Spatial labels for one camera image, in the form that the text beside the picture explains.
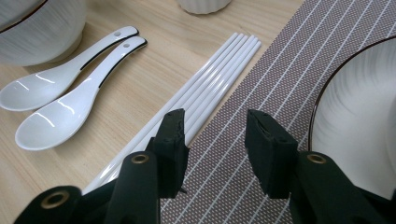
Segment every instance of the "bowl rim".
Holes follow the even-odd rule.
[[[20,16],[17,19],[15,19],[14,21],[11,21],[9,24],[6,24],[4,28],[0,29],[0,34],[2,34],[3,32],[5,32],[5,31],[17,26],[18,24],[22,23],[23,21],[26,21],[29,17],[34,15],[40,8],[42,8],[44,5],[46,5],[46,3],[48,1],[49,0],[41,0],[41,2],[39,4],[37,4],[37,6],[33,7],[32,9],[27,11],[22,16]]]
[[[313,133],[313,128],[314,128],[314,121],[315,121],[315,117],[318,111],[318,105],[320,103],[320,100],[324,94],[324,92],[327,90],[327,87],[329,86],[330,82],[332,81],[332,79],[338,74],[338,72],[350,61],[352,61],[352,59],[356,58],[358,55],[360,55],[362,52],[366,51],[367,49],[370,49],[372,47],[375,47],[381,43],[384,43],[386,41],[389,41],[391,39],[395,39],[396,35],[392,35],[390,37],[386,37],[383,39],[380,39],[376,42],[374,42],[373,44],[370,44],[368,46],[366,46],[363,49],[358,50],[357,52],[353,53],[351,56],[349,56],[345,61],[343,61],[340,66],[337,67],[337,69],[335,69],[335,71],[329,76],[329,78],[326,80],[326,83],[323,85],[323,87],[320,90],[320,93],[318,95],[317,100],[315,101],[314,104],[314,108],[311,112],[311,119],[309,120],[309,129],[308,129],[308,146],[307,146],[307,151],[312,151],[312,133]]]

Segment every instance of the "gray striped placemat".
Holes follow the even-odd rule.
[[[318,93],[359,49],[396,35],[396,1],[307,0],[191,148],[184,188],[163,223],[291,223],[287,200],[263,195],[244,148],[249,108],[273,115],[307,149]]]

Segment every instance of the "chopsticks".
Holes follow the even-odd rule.
[[[163,116],[177,108],[184,108],[186,145],[197,134],[223,95],[232,86],[261,42],[254,36],[233,34],[206,64],[172,97],[143,127],[124,149],[83,190],[87,193],[116,178],[123,158],[145,150],[150,137],[155,136]]]

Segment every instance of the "white bowl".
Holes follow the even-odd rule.
[[[0,30],[26,18],[45,0],[0,0]]]
[[[347,60],[320,93],[309,141],[355,186],[388,200],[396,189],[395,71],[395,37]]]
[[[0,63],[20,66],[61,60],[79,44],[85,0],[44,0],[0,31]]]
[[[177,0],[180,6],[194,14],[208,14],[226,7],[231,0]]]

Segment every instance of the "spoon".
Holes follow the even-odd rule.
[[[88,117],[96,94],[115,66],[146,45],[146,39],[139,36],[122,42],[75,89],[24,120],[15,134],[17,145],[27,150],[42,150],[69,139]]]
[[[81,70],[105,49],[138,33],[132,26],[123,27],[67,63],[12,81],[0,90],[0,106],[11,111],[25,111],[46,105],[64,93]]]

